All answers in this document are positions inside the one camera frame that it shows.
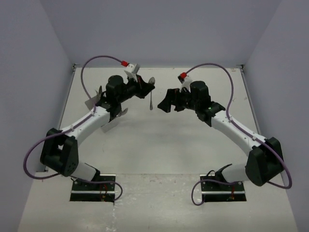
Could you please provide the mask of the crosswise steel spoon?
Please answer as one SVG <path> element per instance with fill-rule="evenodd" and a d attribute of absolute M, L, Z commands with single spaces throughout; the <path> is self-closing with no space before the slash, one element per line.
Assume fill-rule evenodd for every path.
<path fill-rule="evenodd" d="M 149 84 L 155 85 L 155 78 L 151 77 L 148 81 Z M 150 92 L 150 106 L 149 109 L 152 111 L 153 110 L 153 96 L 152 96 L 152 91 Z"/>

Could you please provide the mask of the large steel spoon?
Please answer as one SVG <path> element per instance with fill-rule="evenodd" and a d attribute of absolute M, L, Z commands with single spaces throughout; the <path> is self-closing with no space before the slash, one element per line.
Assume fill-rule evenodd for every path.
<path fill-rule="evenodd" d="M 121 117 L 121 116 L 124 116 L 127 112 L 128 112 L 128 108 L 125 108 L 124 110 L 121 110 L 121 111 L 117 114 L 116 118 Z"/>

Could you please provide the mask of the steel knife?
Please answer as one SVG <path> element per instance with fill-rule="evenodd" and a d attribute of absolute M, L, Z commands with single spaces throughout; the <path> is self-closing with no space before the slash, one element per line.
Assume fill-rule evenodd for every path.
<path fill-rule="evenodd" d="M 97 101 L 99 101 L 102 93 L 103 93 L 102 86 L 99 86 L 98 91 L 96 91 L 96 99 L 97 99 Z"/>

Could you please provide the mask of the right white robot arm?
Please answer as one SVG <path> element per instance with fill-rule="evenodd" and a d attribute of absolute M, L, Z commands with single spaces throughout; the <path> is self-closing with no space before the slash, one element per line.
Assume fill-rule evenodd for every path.
<path fill-rule="evenodd" d="M 195 111 L 200 121 L 223 133 L 247 156 L 244 164 L 228 164 L 215 172 L 214 180 L 219 189 L 226 190 L 233 182 L 240 181 L 251 181 L 262 186 L 284 170 L 280 162 L 280 142 L 274 137 L 267 139 L 248 128 L 236 128 L 234 124 L 237 121 L 227 116 L 222 105 L 211 100 L 203 81 L 194 81 L 189 88 L 168 89 L 158 108 L 169 113 L 172 106 L 177 112 L 185 109 Z"/>

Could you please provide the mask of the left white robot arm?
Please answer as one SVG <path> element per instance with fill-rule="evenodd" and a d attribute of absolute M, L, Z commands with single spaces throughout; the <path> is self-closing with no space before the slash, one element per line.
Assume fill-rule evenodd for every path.
<path fill-rule="evenodd" d="M 58 174 L 83 180 L 90 190 L 100 186 L 100 171 L 79 158 L 79 146 L 96 130 L 124 115 L 121 104 L 136 96 L 145 98 L 155 88 L 155 78 L 144 82 L 140 75 L 137 80 L 125 83 L 119 75 L 108 79 L 105 91 L 100 90 L 92 101 L 95 108 L 74 124 L 62 130 L 50 129 L 40 157 L 40 162 Z"/>

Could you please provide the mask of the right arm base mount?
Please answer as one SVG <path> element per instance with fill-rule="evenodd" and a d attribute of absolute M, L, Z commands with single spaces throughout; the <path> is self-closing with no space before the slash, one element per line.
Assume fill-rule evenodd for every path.
<path fill-rule="evenodd" d="M 201 206 L 208 202 L 246 202 L 245 189 L 243 182 L 232 182 L 227 184 L 222 172 L 232 166 L 228 164 L 219 170 L 210 170 L 207 174 L 200 174 L 191 190 L 191 201 L 195 206 Z M 201 201 L 194 200 L 195 188 L 201 186 Z"/>

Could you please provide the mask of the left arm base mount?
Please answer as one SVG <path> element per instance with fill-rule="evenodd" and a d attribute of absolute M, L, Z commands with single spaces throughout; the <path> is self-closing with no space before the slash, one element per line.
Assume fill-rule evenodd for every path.
<path fill-rule="evenodd" d="M 70 202 L 110 202 L 114 203 L 123 194 L 123 188 L 116 183 L 116 174 L 100 174 L 100 184 L 82 182 L 76 178 L 70 191 Z"/>

